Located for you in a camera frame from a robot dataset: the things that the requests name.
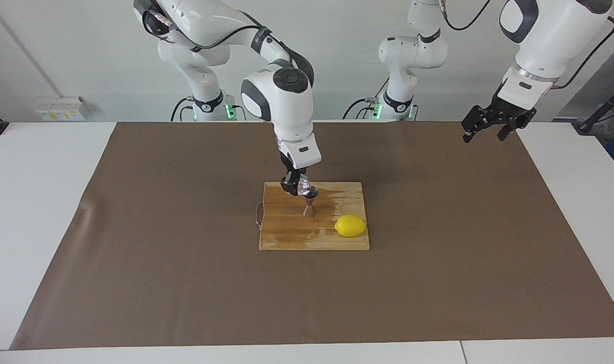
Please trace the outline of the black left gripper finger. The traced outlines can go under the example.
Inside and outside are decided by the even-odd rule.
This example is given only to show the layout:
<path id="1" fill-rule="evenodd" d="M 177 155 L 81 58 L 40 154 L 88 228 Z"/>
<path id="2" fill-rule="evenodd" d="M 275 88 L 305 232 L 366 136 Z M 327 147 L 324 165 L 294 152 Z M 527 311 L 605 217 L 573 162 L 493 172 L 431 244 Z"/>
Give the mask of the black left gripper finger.
<path id="1" fill-rule="evenodd" d="M 470 143 L 476 133 L 487 129 L 497 121 L 497 110 L 491 107 L 474 106 L 464 117 L 461 126 L 464 130 L 463 140 Z"/>
<path id="2" fill-rule="evenodd" d="M 501 130 L 497 134 L 499 141 L 503 142 L 508 138 L 511 133 L 514 133 L 517 129 L 523 129 L 529 124 L 527 118 L 512 118 L 504 124 Z"/>

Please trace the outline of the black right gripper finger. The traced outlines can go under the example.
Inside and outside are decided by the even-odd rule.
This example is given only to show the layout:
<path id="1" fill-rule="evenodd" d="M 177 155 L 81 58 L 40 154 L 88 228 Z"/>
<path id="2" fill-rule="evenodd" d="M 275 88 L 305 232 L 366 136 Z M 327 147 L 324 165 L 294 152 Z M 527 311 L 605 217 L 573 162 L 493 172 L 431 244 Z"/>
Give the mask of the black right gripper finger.
<path id="1" fill-rule="evenodd" d="M 301 173 L 286 173 L 281 179 L 283 191 L 291 196 L 298 196 Z"/>

